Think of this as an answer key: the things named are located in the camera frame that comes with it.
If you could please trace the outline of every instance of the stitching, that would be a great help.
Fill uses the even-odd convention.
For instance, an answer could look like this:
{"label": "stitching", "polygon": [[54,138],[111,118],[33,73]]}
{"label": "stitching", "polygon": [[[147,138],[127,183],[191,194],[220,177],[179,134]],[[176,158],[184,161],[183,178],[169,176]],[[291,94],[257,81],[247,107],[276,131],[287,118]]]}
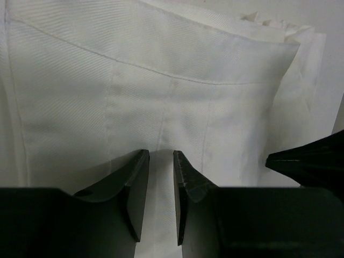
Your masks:
{"label": "stitching", "polygon": [[316,79],[315,79],[315,82],[314,82],[316,86],[314,87],[314,90],[313,90],[313,94],[312,94],[312,98],[311,98],[312,102],[310,103],[310,109],[312,109],[312,107],[313,107],[314,97],[316,96],[316,92],[319,90],[319,87],[320,87],[318,81],[319,81],[319,76],[320,76],[320,68],[321,68],[321,64],[322,64],[322,60],[323,60],[323,56],[324,56],[324,48],[325,48],[325,40],[326,40],[326,35],[322,34],[322,33],[316,33],[315,37],[318,38],[318,37],[320,37],[320,35],[322,37],[322,46],[321,46],[321,49],[320,49],[321,55],[319,57],[317,75],[316,75]]}
{"label": "stitching", "polygon": [[210,95],[210,99],[209,99],[209,105],[208,105],[208,114],[207,114],[207,119],[206,119],[206,126],[205,126],[205,132],[204,132],[204,139],[203,139],[203,144],[202,144],[202,159],[201,159],[201,173],[202,175],[204,175],[204,154],[205,154],[205,141],[206,141],[206,136],[208,134],[209,131],[209,123],[210,123],[210,111],[211,111],[211,102],[213,97],[215,96],[215,91],[216,91],[217,87],[214,85],[213,86],[213,90],[212,93]]}
{"label": "stitching", "polygon": [[[7,48],[7,36],[6,36],[6,29],[5,29],[5,20],[6,20],[6,16],[5,16],[5,13],[6,13],[6,1],[3,1],[2,3],[0,2],[0,17],[3,18],[1,20],[1,23],[0,23],[0,45],[3,45],[4,46],[4,49]],[[9,82],[9,85],[6,85],[7,83],[5,82],[5,80],[3,80],[3,78],[1,77],[1,73],[0,73],[0,102],[2,102],[2,104],[0,104],[0,116],[2,116],[3,118],[3,123],[7,123],[8,126],[5,126],[4,127],[4,135],[7,135],[7,137],[4,138],[4,144],[7,146],[8,148],[8,172],[11,173],[12,172],[12,168],[13,168],[13,172],[16,172],[16,173],[13,173],[14,176],[16,176],[16,179],[17,179],[17,182],[18,182],[18,186],[22,186],[22,176],[19,172],[19,169],[18,169],[18,164],[17,164],[17,159],[16,159],[16,154],[15,154],[15,148],[16,148],[16,145],[15,145],[15,136],[14,136],[14,132],[13,132],[13,122],[12,122],[12,115],[11,115],[11,112],[10,112],[10,100],[9,100],[9,89],[8,89],[8,86],[9,87],[12,87],[13,83],[12,81],[10,80]]]}
{"label": "stitching", "polygon": [[[138,2],[137,4],[138,5],[143,5],[144,7],[146,7],[147,9],[151,9],[151,10],[154,10],[156,12],[160,12],[160,13],[168,13],[168,15],[170,16],[174,16],[176,19],[179,19],[179,20],[182,20],[184,22],[187,22],[187,23],[190,23],[190,24],[196,24],[197,26],[201,27],[201,28],[205,28],[205,29],[208,29],[208,30],[214,30],[216,32],[220,32],[221,34],[229,34],[229,35],[235,35],[236,37],[242,37],[242,38],[245,38],[245,39],[248,39],[248,40],[252,40],[252,41],[258,41],[258,42],[266,42],[266,41],[262,41],[262,40],[255,40],[255,39],[251,39],[249,37],[246,37],[246,36],[241,36],[241,35],[236,35],[234,33],[231,33],[231,32],[227,32],[227,31],[224,31],[224,30],[220,30],[218,28],[214,28],[212,26],[209,26],[207,24],[203,24],[203,23],[200,23],[198,21],[194,21],[194,20],[191,20],[191,19],[188,19],[188,18],[185,18],[183,17],[182,15],[179,15],[175,12],[171,12],[165,8],[161,8],[161,7],[157,7],[155,6],[153,3],[146,3],[142,0],[131,0],[132,2]],[[184,6],[186,8],[190,7],[189,4],[183,4],[183,3],[179,3],[177,1],[169,1],[169,0],[160,0],[160,2],[165,2],[165,3],[175,3],[175,4],[178,4],[178,5],[181,5],[181,6]],[[215,11],[212,11],[212,10],[207,10],[207,9],[203,9],[203,8],[200,8],[198,6],[195,6],[195,5],[192,5],[192,8],[195,9],[195,10],[198,10],[198,11],[211,11],[212,13],[211,14],[217,14],[217,15],[220,15],[221,17],[225,17],[229,20],[232,20],[233,22],[236,22],[236,23],[239,23],[240,26],[248,26],[249,28],[253,28],[253,29],[256,29],[256,28],[259,28],[261,29],[263,32],[264,31],[273,31],[273,32],[276,32],[276,31],[280,31],[279,28],[276,28],[276,27],[270,27],[270,26],[261,26],[255,22],[252,22],[252,21],[248,21],[248,20],[242,20],[242,19],[239,19],[239,18],[233,18],[233,17],[227,17],[225,14],[223,13],[216,13]],[[273,44],[282,44],[283,42],[269,42],[269,43],[273,43]]]}
{"label": "stitching", "polygon": [[105,130],[105,138],[106,138],[106,143],[107,143],[107,158],[109,159],[109,171],[107,172],[107,175],[111,174],[111,170],[112,170],[112,160],[111,160],[111,154],[110,154],[110,143],[109,143],[109,131],[108,131],[107,117],[108,117],[109,91],[110,91],[111,84],[112,84],[113,78],[114,78],[114,68],[115,68],[115,63],[113,62],[112,66],[111,66],[109,84],[106,87],[106,96],[105,96],[105,104],[104,104],[104,121],[105,121],[104,130]]}
{"label": "stitching", "polygon": [[6,44],[7,44],[7,53],[8,53],[8,59],[9,59],[9,70],[10,70],[10,74],[11,74],[11,81],[13,84],[13,93],[14,93],[14,99],[16,101],[16,108],[17,108],[17,113],[18,113],[18,117],[19,117],[19,123],[20,123],[20,136],[21,136],[21,141],[23,143],[23,151],[24,151],[24,156],[25,156],[25,164],[26,166],[24,167],[24,170],[26,172],[26,186],[30,186],[31,185],[31,173],[30,170],[28,168],[28,157],[27,157],[27,150],[26,150],[26,146],[25,146],[25,140],[24,140],[24,134],[23,134],[23,120],[22,117],[20,115],[19,112],[19,104],[18,104],[18,98],[17,98],[17,91],[16,91],[16,83],[15,83],[15,76],[13,73],[13,69],[12,69],[12,64],[11,64],[11,58],[10,58],[10,47],[9,47],[9,28],[8,28],[8,0],[5,1],[5,35],[6,35]]}
{"label": "stitching", "polygon": [[77,48],[80,48],[84,51],[87,51],[87,52],[90,52],[90,53],[93,53],[93,54],[96,54],[96,55],[99,55],[99,56],[102,56],[104,58],[107,58],[107,59],[111,59],[113,61],[116,61],[116,62],[119,62],[119,63],[123,63],[125,65],[129,65],[129,66],[134,66],[134,67],[138,67],[138,68],[142,68],[144,70],[149,70],[149,71],[152,71],[152,72],[155,72],[157,74],[161,74],[161,75],[164,75],[164,76],[167,76],[167,77],[170,77],[170,78],[175,78],[175,79],[179,79],[179,80],[184,80],[184,81],[190,81],[190,82],[196,82],[196,83],[201,83],[201,84],[207,84],[207,85],[249,85],[249,84],[267,84],[267,83],[274,83],[274,82],[278,82],[279,80],[271,80],[271,81],[265,81],[265,82],[245,82],[245,83],[234,83],[234,82],[214,82],[214,81],[205,81],[205,80],[197,80],[197,79],[191,79],[191,78],[187,78],[187,77],[184,77],[184,76],[177,76],[177,75],[174,75],[174,74],[170,74],[170,73],[166,73],[166,72],[162,72],[162,71],[158,71],[152,67],[149,67],[149,66],[144,66],[144,65],[141,65],[141,64],[138,64],[138,63],[131,63],[127,60],[122,60],[122,59],[118,59],[118,58],[113,58],[105,53],[101,53],[99,51],[96,51],[96,50],[93,50],[89,47],[85,47],[85,46],[82,46],[78,43],[74,43],[74,42],[71,42],[70,40],[67,40],[67,39],[64,39],[60,36],[57,36],[53,33],[50,33],[50,32],[47,32],[39,27],[37,27],[36,25],[34,25],[33,23],[31,23],[30,21],[28,20],[24,20],[24,19],[21,19],[19,17],[16,17],[14,16],[14,18],[11,19],[12,21],[14,22],[19,22],[19,23],[23,23],[25,24],[26,26],[29,26],[47,36],[50,36],[50,37],[53,37],[55,39],[58,39],[58,40],[61,40],[65,43],[68,43],[72,46],[75,46]]}
{"label": "stitching", "polygon": [[[155,161],[155,169],[157,170],[157,163],[158,163],[158,160],[159,160],[159,156],[160,156],[160,153],[159,153],[159,150],[160,150],[160,143],[161,143],[161,139],[162,139],[162,135],[163,135],[163,128],[164,128],[164,118],[167,114],[167,103],[168,101],[171,99],[171,88],[173,86],[173,82],[172,82],[172,79],[170,80],[170,83],[169,83],[169,87],[168,87],[168,90],[167,90],[167,94],[166,94],[166,98],[164,100],[164,108],[163,108],[163,112],[162,112],[162,116],[161,116],[161,122],[160,122],[160,128],[159,128],[159,135],[157,137],[157,144],[156,144],[156,161]],[[158,184],[158,181],[157,181],[157,175],[155,173],[155,204],[154,204],[154,217],[156,217],[156,207],[157,207],[157,190],[158,190],[158,187],[157,187],[157,184]],[[153,237],[155,237],[155,232],[156,232],[156,227],[155,227],[155,224],[154,224],[154,230],[153,230]],[[153,257],[154,254],[155,254],[155,242],[153,243]]]}

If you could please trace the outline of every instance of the white cloth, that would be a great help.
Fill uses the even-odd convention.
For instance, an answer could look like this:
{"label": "white cloth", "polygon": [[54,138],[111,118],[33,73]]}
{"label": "white cloth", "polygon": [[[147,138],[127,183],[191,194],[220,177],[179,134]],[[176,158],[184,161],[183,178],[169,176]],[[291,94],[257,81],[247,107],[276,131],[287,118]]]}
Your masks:
{"label": "white cloth", "polygon": [[[297,41],[300,48],[274,99],[270,114],[269,137],[265,155],[299,147],[315,140],[322,128],[313,126],[316,119],[312,107],[317,86],[326,35],[314,33],[309,26],[286,29],[287,41]],[[299,185],[294,180],[262,167],[259,186],[290,187]]]}
{"label": "white cloth", "polygon": [[281,80],[306,104],[316,85],[295,78],[317,77],[312,28],[156,0],[0,4],[1,185],[76,192],[149,149],[136,257],[181,257],[174,149],[215,184],[257,185]]}

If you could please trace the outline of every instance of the black object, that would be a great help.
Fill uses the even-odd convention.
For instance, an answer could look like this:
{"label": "black object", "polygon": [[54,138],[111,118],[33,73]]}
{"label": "black object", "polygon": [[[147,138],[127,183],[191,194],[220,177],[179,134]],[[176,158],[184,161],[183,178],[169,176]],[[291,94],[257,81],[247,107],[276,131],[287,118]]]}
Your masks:
{"label": "black object", "polygon": [[304,187],[323,187],[344,201],[344,131],[302,147],[270,154],[266,167]]}
{"label": "black object", "polygon": [[0,189],[0,257],[134,257],[144,215],[149,152],[70,196]]}
{"label": "black object", "polygon": [[220,188],[174,152],[183,258],[344,257],[342,202],[321,188]]}

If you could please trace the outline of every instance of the seam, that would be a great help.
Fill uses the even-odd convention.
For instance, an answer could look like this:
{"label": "seam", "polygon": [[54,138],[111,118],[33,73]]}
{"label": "seam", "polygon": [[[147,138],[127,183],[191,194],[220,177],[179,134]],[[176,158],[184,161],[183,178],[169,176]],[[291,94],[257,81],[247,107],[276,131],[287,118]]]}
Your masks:
{"label": "seam", "polygon": [[39,28],[38,26],[36,26],[35,24],[33,24],[32,22],[28,21],[28,20],[24,20],[24,19],[21,19],[19,17],[16,17],[14,16],[14,18],[11,19],[11,21],[13,22],[19,22],[19,23],[22,23],[22,24],[25,24],[26,26],[29,26],[47,36],[50,36],[50,37],[53,37],[55,39],[58,39],[60,41],[63,41],[65,43],[68,43],[72,46],[75,46],[79,49],[82,49],[84,51],[87,51],[87,52],[90,52],[90,53],[93,53],[93,54],[96,54],[96,55],[99,55],[99,56],[102,56],[104,58],[107,58],[107,59],[111,59],[113,61],[116,61],[116,62],[119,62],[119,63],[123,63],[125,65],[129,65],[129,66],[134,66],[134,67],[138,67],[138,68],[141,68],[141,69],[144,69],[144,70],[149,70],[149,71],[152,71],[152,72],[155,72],[157,74],[161,74],[161,75],[164,75],[164,76],[167,76],[167,77],[170,77],[170,78],[175,78],[175,79],[179,79],[179,80],[184,80],[184,81],[189,81],[189,82],[196,82],[196,83],[201,83],[201,84],[207,84],[207,85],[249,85],[249,84],[268,84],[268,83],[275,83],[275,82],[278,82],[279,80],[271,80],[271,81],[265,81],[265,82],[244,82],[244,83],[234,83],[234,82],[215,82],[215,81],[205,81],[205,80],[197,80],[197,79],[191,79],[191,78],[188,78],[188,77],[184,77],[184,76],[178,76],[178,75],[174,75],[174,74],[170,74],[168,72],[163,72],[163,71],[158,71],[152,67],[149,67],[149,66],[144,66],[144,65],[141,65],[141,64],[138,64],[138,63],[131,63],[127,60],[122,60],[122,59],[119,59],[119,58],[113,58],[105,53],[101,53],[99,51],[96,51],[96,50],[93,50],[89,47],[85,47],[85,46],[82,46],[78,43],[74,43],[70,40],[67,40],[67,39],[64,39],[58,35],[55,35],[53,33],[50,33],[50,32],[47,32],[41,28]]}
{"label": "seam", "polygon": [[211,92],[210,95],[210,99],[209,99],[209,104],[208,104],[208,112],[207,112],[207,119],[206,119],[206,125],[205,125],[205,132],[204,132],[204,139],[203,139],[203,144],[202,144],[202,159],[201,159],[201,173],[202,175],[204,175],[204,154],[205,154],[205,141],[206,141],[206,137],[209,131],[209,123],[210,123],[210,111],[211,111],[211,102],[213,97],[215,96],[215,91],[216,91],[216,86],[213,86],[213,90]]}
{"label": "seam", "polygon": [[[160,143],[161,143],[161,139],[162,139],[162,135],[163,135],[163,128],[164,128],[164,118],[167,114],[167,103],[168,101],[171,99],[171,88],[173,86],[173,82],[172,79],[170,80],[169,83],[169,87],[167,89],[167,94],[164,100],[164,104],[163,104],[163,111],[162,111],[162,115],[161,115],[161,122],[160,122],[160,128],[159,128],[159,135],[157,136],[157,144],[156,144],[156,160],[155,160],[155,169],[157,170],[157,163],[159,160],[159,150],[160,150]],[[157,181],[157,173],[155,173],[155,200],[154,200],[154,220],[156,218],[156,207],[157,207],[157,190],[158,190],[158,181]],[[156,232],[156,226],[154,223],[154,230],[153,230],[153,239],[155,239],[155,232]],[[153,257],[155,257],[155,242],[153,242]]]}
{"label": "seam", "polygon": [[[5,30],[5,10],[6,10],[6,1],[3,1],[2,3],[0,2],[0,17],[3,18],[0,23],[0,45],[2,45],[4,51],[7,48],[7,37],[6,37],[6,30]],[[0,62],[2,60],[2,49],[0,49]],[[2,73],[0,72],[0,117],[2,116],[2,122],[5,124],[8,124],[8,126],[3,127],[3,132],[4,132],[4,142],[7,146],[7,151],[8,151],[8,167],[6,173],[9,173],[10,177],[13,176],[15,180],[17,180],[18,186],[22,186],[21,182],[21,174],[19,173],[18,170],[18,165],[17,165],[17,159],[15,155],[15,136],[13,132],[13,121],[12,121],[12,114],[10,112],[10,101],[9,101],[9,91],[8,87],[5,85],[7,84],[5,80],[2,78]]]}
{"label": "seam", "polygon": [[[206,29],[209,29],[209,30],[213,30],[213,31],[219,32],[219,33],[224,34],[224,35],[226,35],[226,34],[234,35],[236,37],[245,38],[247,40],[258,41],[258,42],[267,42],[267,41],[263,41],[263,40],[251,39],[249,37],[242,36],[242,35],[237,35],[237,34],[234,34],[234,33],[231,33],[231,32],[227,32],[227,31],[221,30],[219,28],[214,28],[212,26],[209,26],[208,24],[204,24],[204,23],[201,23],[199,21],[188,19],[188,18],[186,18],[186,17],[184,17],[184,16],[182,16],[182,15],[180,15],[178,13],[172,12],[172,11],[170,11],[168,9],[165,9],[165,8],[162,8],[162,7],[158,7],[158,6],[154,5],[153,3],[147,3],[147,2],[142,1],[142,0],[136,0],[136,2],[138,2],[139,5],[143,5],[146,8],[149,8],[149,9],[154,10],[156,12],[168,13],[168,15],[174,16],[176,19],[182,20],[182,21],[190,23],[190,24],[196,24],[197,26],[199,26],[201,28],[206,28]],[[180,6],[186,7],[186,8],[189,8],[191,6],[193,9],[198,10],[198,11],[208,11],[207,9],[200,8],[200,7],[195,6],[195,5],[179,3],[179,2],[177,2],[175,0],[174,1],[160,0],[160,2],[165,2],[165,3],[168,3],[168,4],[174,3],[174,4],[178,4]],[[211,14],[217,14],[217,15],[220,15],[220,16],[226,16],[223,13],[216,13],[215,11],[212,11],[212,10],[210,10],[210,11],[212,12]],[[271,26],[263,26],[262,27],[261,25],[255,23],[255,22],[252,22],[252,21],[242,20],[242,19],[233,18],[233,17],[226,17],[226,18],[230,19],[230,20],[233,20],[236,23],[239,23],[240,26],[247,26],[247,27],[249,27],[249,29],[251,29],[251,28],[252,29],[259,28],[262,31],[268,31],[268,32],[269,31],[273,31],[273,32],[280,31],[279,28],[271,27]],[[268,43],[282,44],[283,42],[268,42]]]}
{"label": "seam", "polygon": [[25,167],[24,169],[26,170],[26,186],[30,186],[31,185],[31,173],[30,170],[28,169],[28,157],[27,157],[27,149],[25,146],[25,141],[24,141],[24,134],[23,134],[23,120],[22,120],[22,116],[20,115],[20,111],[19,111],[19,104],[18,104],[18,98],[17,98],[17,91],[16,91],[16,83],[15,83],[15,76],[13,73],[13,69],[12,69],[12,63],[11,63],[11,57],[10,57],[10,47],[9,47],[9,24],[8,24],[8,0],[5,0],[5,35],[6,35],[6,44],[7,44],[7,54],[8,54],[8,59],[9,59],[9,70],[11,73],[11,81],[13,84],[13,93],[14,93],[14,99],[16,101],[16,108],[17,108],[17,113],[18,113],[18,117],[19,117],[19,122],[20,122],[20,136],[21,136],[21,141],[23,143],[23,151],[24,151],[24,156],[25,156]]}
{"label": "seam", "polygon": [[314,90],[313,90],[313,94],[312,94],[312,102],[310,103],[310,110],[312,110],[312,107],[313,107],[313,101],[314,101],[314,98],[315,98],[315,96],[316,96],[316,92],[319,90],[319,87],[320,87],[320,85],[319,85],[319,83],[318,83],[318,81],[319,81],[319,76],[320,76],[320,68],[321,68],[321,64],[322,64],[322,60],[323,60],[323,56],[324,56],[324,48],[325,48],[325,43],[326,43],[326,35],[325,34],[323,34],[323,33],[316,33],[315,34],[315,37],[319,37],[319,36],[322,36],[322,40],[323,40],[323,42],[322,42],[322,46],[321,46],[321,49],[320,49],[320,53],[321,53],[321,55],[320,55],[320,57],[319,57],[319,63],[318,63],[318,69],[317,69],[317,75],[316,75],[316,77],[315,77],[315,81],[314,81],[314,83],[315,83],[315,87],[314,87]]}
{"label": "seam", "polygon": [[109,83],[106,87],[106,95],[105,95],[105,104],[104,104],[104,122],[105,122],[105,137],[106,137],[106,144],[107,144],[107,158],[109,159],[109,171],[107,172],[107,175],[111,174],[111,170],[112,170],[112,160],[111,160],[111,154],[110,154],[110,143],[109,143],[109,131],[108,131],[108,121],[107,121],[107,117],[108,117],[108,99],[109,99],[109,92],[110,92],[110,88],[111,88],[111,84],[113,82],[114,79],[114,68],[115,68],[115,63],[113,62],[111,65],[111,69],[110,69],[110,80]]}

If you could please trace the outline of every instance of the white background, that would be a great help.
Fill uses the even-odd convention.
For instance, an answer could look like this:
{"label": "white background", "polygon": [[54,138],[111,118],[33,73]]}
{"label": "white background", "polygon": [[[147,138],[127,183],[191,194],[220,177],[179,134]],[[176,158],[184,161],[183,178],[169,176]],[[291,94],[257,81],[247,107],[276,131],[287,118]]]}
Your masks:
{"label": "white background", "polygon": [[[323,138],[332,132],[340,100],[344,93],[344,0],[178,0],[225,14],[250,14],[258,11],[262,20],[282,20],[298,25],[311,25],[316,32],[326,33],[326,45],[314,107],[315,126],[322,128]],[[344,129],[344,103],[335,131]]]}

